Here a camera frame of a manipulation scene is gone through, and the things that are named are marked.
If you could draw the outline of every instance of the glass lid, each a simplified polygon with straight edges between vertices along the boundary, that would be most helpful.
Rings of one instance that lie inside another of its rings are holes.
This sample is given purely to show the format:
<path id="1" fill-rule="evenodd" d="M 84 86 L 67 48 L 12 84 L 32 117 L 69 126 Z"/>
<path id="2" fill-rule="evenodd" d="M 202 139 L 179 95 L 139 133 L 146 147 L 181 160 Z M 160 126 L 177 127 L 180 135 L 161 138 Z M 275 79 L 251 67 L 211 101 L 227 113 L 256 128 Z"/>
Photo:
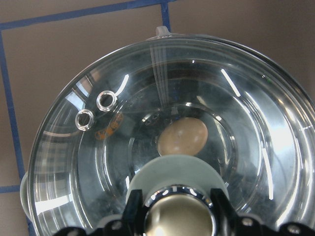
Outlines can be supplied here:
<path id="1" fill-rule="evenodd" d="M 119 49 L 77 75 L 39 129 L 28 180 L 36 230 L 91 232 L 122 213 L 146 163 L 173 153 L 211 165 L 237 212 L 272 229 L 315 228 L 314 115 L 286 72 L 233 42 L 171 35 Z"/>

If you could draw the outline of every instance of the metal ring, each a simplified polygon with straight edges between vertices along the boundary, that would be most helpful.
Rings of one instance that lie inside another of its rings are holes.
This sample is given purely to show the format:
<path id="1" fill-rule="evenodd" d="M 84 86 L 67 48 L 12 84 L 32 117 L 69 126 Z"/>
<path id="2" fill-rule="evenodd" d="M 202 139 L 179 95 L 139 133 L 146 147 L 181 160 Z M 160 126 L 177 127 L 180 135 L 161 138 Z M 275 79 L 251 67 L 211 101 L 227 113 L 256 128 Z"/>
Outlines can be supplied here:
<path id="1" fill-rule="evenodd" d="M 75 116 L 75 125 L 79 130 L 87 131 L 94 124 L 94 114 L 88 109 L 80 110 Z"/>
<path id="2" fill-rule="evenodd" d="M 102 104 L 103 103 L 102 99 L 106 96 L 110 96 L 112 99 L 111 103 L 108 106 L 104 106 L 104 104 Z M 108 91 L 108 90 L 101 92 L 97 96 L 97 99 L 96 99 L 97 107 L 103 112 L 108 112 L 112 110 L 116 102 L 117 102 L 117 96 L 114 94 L 114 92 Z"/>
<path id="3" fill-rule="evenodd" d="M 148 198 L 148 200 L 145 202 L 144 205 L 148 208 L 151 208 L 158 200 L 160 200 L 166 196 L 172 195 L 172 194 L 190 195 L 194 198 L 197 198 L 201 202 L 203 202 L 206 205 L 206 207 L 208 208 L 209 213 L 210 213 L 211 222 L 213 225 L 212 236 L 216 235 L 216 232 L 217 232 L 216 219 L 215 219 L 214 214 L 212 213 L 213 204 L 212 204 L 209 197 L 205 196 L 204 194 L 202 194 L 201 192 L 199 192 L 195 188 L 187 187 L 184 185 L 171 185 L 171 186 L 165 187 L 161 190 L 158 190 L 157 192 L 152 194 Z"/>

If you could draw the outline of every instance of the egg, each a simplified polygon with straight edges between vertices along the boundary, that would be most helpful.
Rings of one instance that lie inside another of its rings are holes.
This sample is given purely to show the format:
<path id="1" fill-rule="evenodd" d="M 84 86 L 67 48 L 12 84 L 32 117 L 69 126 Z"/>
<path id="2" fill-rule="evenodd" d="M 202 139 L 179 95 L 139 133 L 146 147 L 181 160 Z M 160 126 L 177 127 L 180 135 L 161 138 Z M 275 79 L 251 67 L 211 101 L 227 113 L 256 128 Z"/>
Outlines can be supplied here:
<path id="1" fill-rule="evenodd" d="M 181 118 L 167 126 L 157 141 L 160 155 L 196 155 L 208 139 L 207 126 L 197 118 Z"/>

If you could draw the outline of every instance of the metallic knob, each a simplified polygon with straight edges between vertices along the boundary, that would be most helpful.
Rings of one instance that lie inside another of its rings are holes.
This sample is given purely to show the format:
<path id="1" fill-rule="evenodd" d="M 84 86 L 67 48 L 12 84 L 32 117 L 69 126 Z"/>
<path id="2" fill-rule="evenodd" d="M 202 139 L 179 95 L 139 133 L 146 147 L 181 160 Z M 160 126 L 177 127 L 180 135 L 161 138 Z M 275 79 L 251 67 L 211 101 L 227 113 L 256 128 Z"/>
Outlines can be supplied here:
<path id="1" fill-rule="evenodd" d="M 207 206 L 195 197 L 173 194 L 149 210 L 146 236 L 211 236 L 213 223 Z"/>

